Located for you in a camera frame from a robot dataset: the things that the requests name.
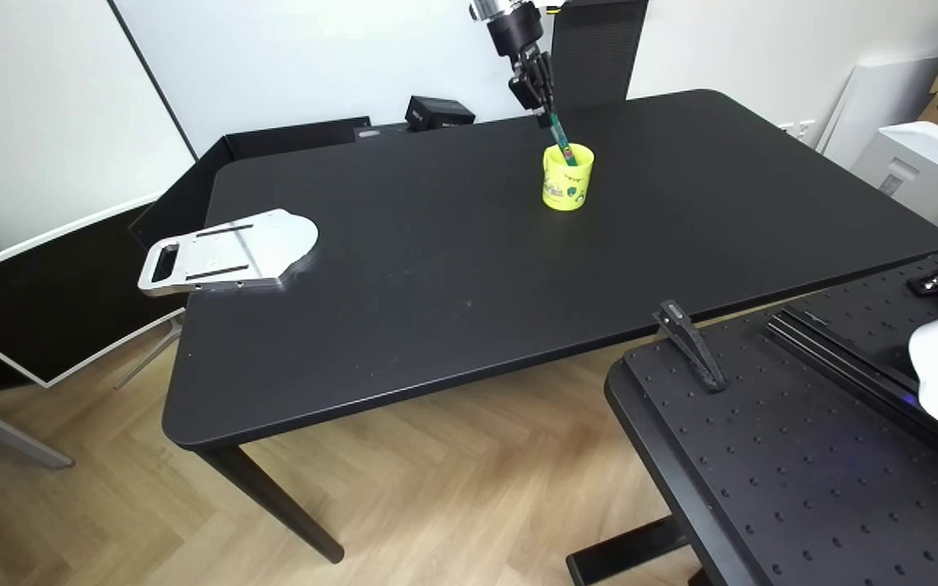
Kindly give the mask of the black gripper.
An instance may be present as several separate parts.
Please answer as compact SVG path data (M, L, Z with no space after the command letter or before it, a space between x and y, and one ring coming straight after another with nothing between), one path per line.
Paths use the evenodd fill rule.
M541 49L541 10L514 7L513 14L496 14L489 20L489 37L496 52L513 63L508 88L520 108L530 108L530 97L541 102L541 110L552 110L552 67L547 52Z

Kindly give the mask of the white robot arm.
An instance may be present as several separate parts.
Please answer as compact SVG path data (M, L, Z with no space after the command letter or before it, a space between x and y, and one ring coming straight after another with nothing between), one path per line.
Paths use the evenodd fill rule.
M552 63L541 49L541 10L530 0L469 0L469 16L493 37L496 52L513 66L508 88L524 110L552 108Z

